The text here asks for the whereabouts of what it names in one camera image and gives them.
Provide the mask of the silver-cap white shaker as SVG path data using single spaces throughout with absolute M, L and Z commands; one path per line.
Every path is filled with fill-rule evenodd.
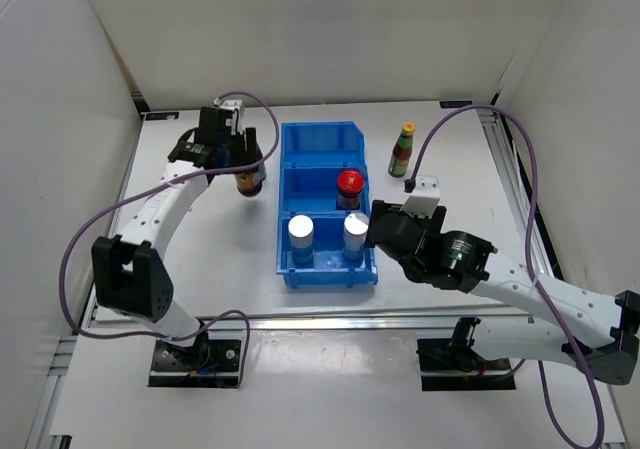
M 290 219 L 287 229 L 292 260 L 296 264 L 309 264 L 313 260 L 313 220 L 306 215 L 296 215 Z
M 369 229 L 369 218 L 362 212 L 349 214 L 343 224 L 343 256 L 352 261 L 360 260 Z

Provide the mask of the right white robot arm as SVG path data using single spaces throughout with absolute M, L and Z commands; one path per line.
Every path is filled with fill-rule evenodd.
M 592 292 L 535 272 L 491 242 L 441 230 L 446 209 L 429 217 L 399 204 L 372 204 L 366 246 L 396 261 L 411 282 L 493 299 L 528 314 L 526 322 L 457 323 L 449 356 L 470 369 L 482 359 L 538 359 L 573 366 L 610 385 L 630 383 L 639 357 L 639 295 Z

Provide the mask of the red-lid chili jar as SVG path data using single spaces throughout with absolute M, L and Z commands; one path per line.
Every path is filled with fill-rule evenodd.
M 340 210 L 358 210 L 365 185 L 363 174 L 356 169 L 346 169 L 337 177 L 338 196 L 336 207 Z
M 238 192 L 245 197 L 254 197 L 263 187 L 263 174 L 259 168 L 234 175 Z

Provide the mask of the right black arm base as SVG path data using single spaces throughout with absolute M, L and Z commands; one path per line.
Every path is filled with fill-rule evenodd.
M 423 392 L 516 389 L 509 359 L 487 361 L 466 349 L 450 348 L 448 339 L 418 339 L 416 354 Z

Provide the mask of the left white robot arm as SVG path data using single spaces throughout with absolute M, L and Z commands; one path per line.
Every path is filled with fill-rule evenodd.
M 202 107 L 197 126 L 180 136 L 168 155 L 163 189 L 115 236 L 100 237 L 91 248 L 98 304 L 145 325 L 188 369 L 206 364 L 210 346 L 201 322 L 175 302 L 164 255 L 214 170 L 250 168 L 260 159 L 256 131 L 243 128 L 243 113 L 239 100 Z

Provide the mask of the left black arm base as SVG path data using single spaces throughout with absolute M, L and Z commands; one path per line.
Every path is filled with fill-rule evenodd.
M 246 338 L 217 335 L 197 338 L 194 347 L 157 341 L 147 385 L 151 388 L 238 388 L 246 356 Z

